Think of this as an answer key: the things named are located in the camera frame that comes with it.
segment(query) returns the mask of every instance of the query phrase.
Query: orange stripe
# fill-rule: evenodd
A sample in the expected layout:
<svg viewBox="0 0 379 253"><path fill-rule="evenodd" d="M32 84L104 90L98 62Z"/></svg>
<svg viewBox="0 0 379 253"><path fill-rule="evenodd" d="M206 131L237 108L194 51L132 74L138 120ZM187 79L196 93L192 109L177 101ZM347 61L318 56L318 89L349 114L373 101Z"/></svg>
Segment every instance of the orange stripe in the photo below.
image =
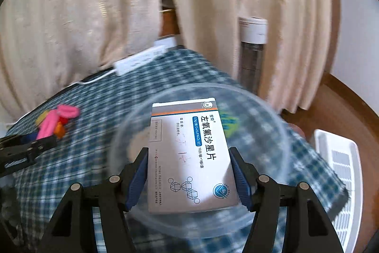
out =
<svg viewBox="0 0 379 253"><path fill-rule="evenodd" d="M162 112L162 113L152 114L152 116L171 115L171 114L184 114L184 113L190 113L190 112L206 112L206 111L217 111L217 108L212 108L212 109L209 109L209 108L199 108L199 109L196 109L196 110Z"/></svg>

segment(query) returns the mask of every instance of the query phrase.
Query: white curtain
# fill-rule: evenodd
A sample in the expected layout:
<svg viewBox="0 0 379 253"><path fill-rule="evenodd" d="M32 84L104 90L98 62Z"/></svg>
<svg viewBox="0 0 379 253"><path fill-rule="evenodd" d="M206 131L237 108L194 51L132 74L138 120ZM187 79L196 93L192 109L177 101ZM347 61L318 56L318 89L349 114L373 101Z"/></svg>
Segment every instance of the white curtain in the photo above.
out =
<svg viewBox="0 0 379 253"><path fill-rule="evenodd" d="M160 0L4 0L0 115L17 119L72 82L151 47L160 9Z"/></svg>
<svg viewBox="0 0 379 253"><path fill-rule="evenodd" d="M268 20L259 95L276 110L308 109L330 38L331 0L174 0L187 48L237 77L238 17Z"/></svg>

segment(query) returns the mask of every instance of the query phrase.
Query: white cable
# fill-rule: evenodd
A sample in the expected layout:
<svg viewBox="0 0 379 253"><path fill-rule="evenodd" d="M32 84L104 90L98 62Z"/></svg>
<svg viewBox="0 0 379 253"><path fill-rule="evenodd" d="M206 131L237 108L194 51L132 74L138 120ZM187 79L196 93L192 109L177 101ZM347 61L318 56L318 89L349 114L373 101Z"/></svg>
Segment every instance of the white cable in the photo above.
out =
<svg viewBox="0 0 379 253"><path fill-rule="evenodd" d="M72 83L70 86L75 85L75 84L78 84L78 85L88 85L88 84L92 84L92 83L97 82L97 81L99 81L100 79L102 79L102 78L104 78L104 77L107 77L108 75L111 75L112 73L115 73L115 72L116 72L116 70L113 69L113 70L111 70L111 71L109 71L109 72L107 72L107 73L104 73L103 75L101 75L100 77L98 77L98 78L96 78L96 79L90 80L90 81L88 81L88 82L81 82L81 81L79 81L79 82L74 82L74 83Z"/></svg>
<svg viewBox="0 0 379 253"><path fill-rule="evenodd" d="M107 73L105 73L105 74L103 74L103 75L99 76L98 78L93 79L93 80L91 80L91 81L88 81L88 82L81 82L81 81L79 81L79 82L74 82L74 83L72 83L71 85L69 85L69 86L67 86L67 87L70 87L70 86L75 85L75 84L78 84L78 85L88 85L88 84L92 84L92 83L94 83L94 82L96 82L96 81L99 81L100 79L102 79L102 78L104 78L104 77L107 77L108 75L111 75L112 73L115 73L115 72L116 72L116 70L113 69L113 70L110 70L110 71L108 71ZM8 124L5 124L5 125L7 125L7 126L15 125L15 124L18 123L21 119L23 119L26 115L29 115L31 112L32 112L32 111L30 111L30 112L26 113L25 115L21 116L16 122L14 122L14 123L8 123Z"/></svg>

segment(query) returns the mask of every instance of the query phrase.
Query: logo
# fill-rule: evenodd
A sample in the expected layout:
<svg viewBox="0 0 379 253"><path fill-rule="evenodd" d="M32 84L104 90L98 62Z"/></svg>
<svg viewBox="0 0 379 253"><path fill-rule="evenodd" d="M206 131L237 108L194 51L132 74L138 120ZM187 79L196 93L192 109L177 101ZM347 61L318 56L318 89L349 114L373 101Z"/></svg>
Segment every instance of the logo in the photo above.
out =
<svg viewBox="0 0 379 253"><path fill-rule="evenodd" d="M212 104L212 102L207 101L207 102L204 102L204 103L203 103L203 106L204 106L205 108L211 108L211 107L213 106L213 104Z"/></svg>
<svg viewBox="0 0 379 253"><path fill-rule="evenodd" d="M229 193L230 190L227 184L218 184L213 188L213 195L217 198L227 198Z"/></svg>

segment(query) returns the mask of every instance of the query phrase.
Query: wooden floor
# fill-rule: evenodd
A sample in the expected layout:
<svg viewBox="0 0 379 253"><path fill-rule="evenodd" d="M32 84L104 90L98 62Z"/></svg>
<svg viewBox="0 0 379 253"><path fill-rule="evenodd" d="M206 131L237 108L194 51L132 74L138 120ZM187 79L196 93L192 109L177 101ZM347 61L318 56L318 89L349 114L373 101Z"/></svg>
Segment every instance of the wooden floor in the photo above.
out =
<svg viewBox="0 0 379 253"><path fill-rule="evenodd" d="M283 118L297 126L309 139L315 129L322 129L355 141L363 172L363 214L354 253L362 253L379 228L379 141L361 116L326 85L320 86L308 111L283 113Z"/></svg>

